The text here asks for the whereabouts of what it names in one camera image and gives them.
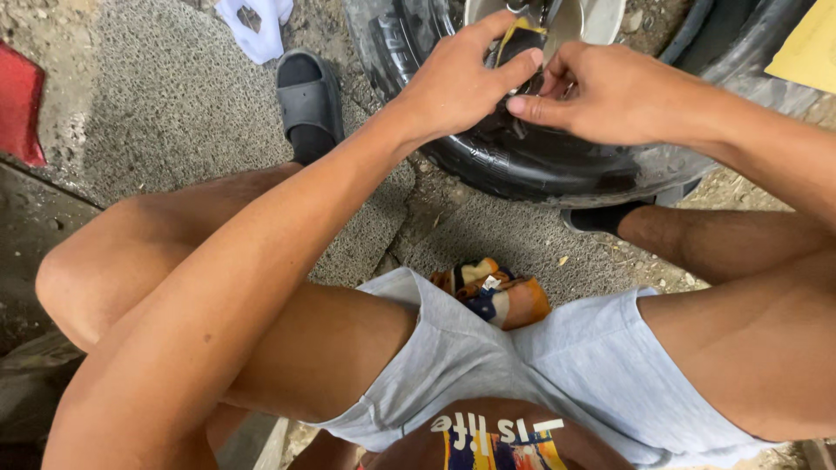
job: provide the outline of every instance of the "foot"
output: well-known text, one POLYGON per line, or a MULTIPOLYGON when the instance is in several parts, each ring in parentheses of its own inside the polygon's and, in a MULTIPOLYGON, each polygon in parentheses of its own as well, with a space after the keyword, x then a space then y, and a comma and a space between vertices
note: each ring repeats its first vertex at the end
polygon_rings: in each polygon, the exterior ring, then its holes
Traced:
POLYGON ((287 52, 276 86, 291 161, 310 165, 344 139, 337 81, 320 57, 305 49, 287 52))
POLYGON ((563 209, 560 211, 560 217, 563 219, 563 225, 572 232, 606 232, 618 237, 619 225, 628 214, 644 206, 673 206, 688 197, 700 185, 700 182, 702 182, 702 179, 678 186, 646 200, 626 202, 618 206, 595 209, 563 209))

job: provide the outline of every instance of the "colorful towel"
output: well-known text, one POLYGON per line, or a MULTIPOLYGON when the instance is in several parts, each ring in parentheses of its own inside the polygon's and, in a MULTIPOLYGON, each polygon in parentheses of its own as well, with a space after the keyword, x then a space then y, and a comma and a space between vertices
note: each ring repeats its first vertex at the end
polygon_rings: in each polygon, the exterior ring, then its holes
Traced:
POLYGON ((515 277, 491 258, 436 271, 430 282, 505 331, 537 323, 552 311, 535 278, 515 277))

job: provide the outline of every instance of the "white plastic bag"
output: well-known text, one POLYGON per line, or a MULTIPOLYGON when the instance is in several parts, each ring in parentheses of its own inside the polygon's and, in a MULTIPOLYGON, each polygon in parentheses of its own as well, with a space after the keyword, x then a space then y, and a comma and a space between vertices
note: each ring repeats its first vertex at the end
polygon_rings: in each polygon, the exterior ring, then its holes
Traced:
POLYGON ((215 10, 232 29, 235 42, 256 64, 278 59, 284 54, 279 24, 284 25, 293 11, 293 0, 221 0, 215 10), (258 33, 238 19, 238 10, 247 7, 255 10, 261 18, 258 33))

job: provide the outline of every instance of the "thigh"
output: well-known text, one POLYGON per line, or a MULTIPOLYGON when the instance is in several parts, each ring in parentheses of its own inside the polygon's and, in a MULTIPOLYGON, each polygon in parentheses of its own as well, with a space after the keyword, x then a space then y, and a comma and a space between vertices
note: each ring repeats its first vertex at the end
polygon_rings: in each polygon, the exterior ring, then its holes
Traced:
POLYGON ((348 410, 400 351, 417 313, 355 289, 303 284, 225 401, 322 422, 348 410))
POLYGON ((769 441, 836 435, 836 252, 642 298, 639 310, 697 391, 744 431, 769 441))

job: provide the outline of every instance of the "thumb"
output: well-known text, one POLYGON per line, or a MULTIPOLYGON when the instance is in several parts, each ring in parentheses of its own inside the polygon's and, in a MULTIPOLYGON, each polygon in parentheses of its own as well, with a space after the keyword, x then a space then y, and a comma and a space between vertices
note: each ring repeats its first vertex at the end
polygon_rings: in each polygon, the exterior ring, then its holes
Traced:
POLYGON ((509 99, 508 112, 533 124, 566 129, 570 125, 572 101, 556 101, 537 96, 514 96, 509 99))
POLYGON ((543 65, 543 51, 537 48, 522 51, 516 57, 509 60, 507 64, 494 70, 499 76, 499 81, 507 93, 530 79, 543 65))

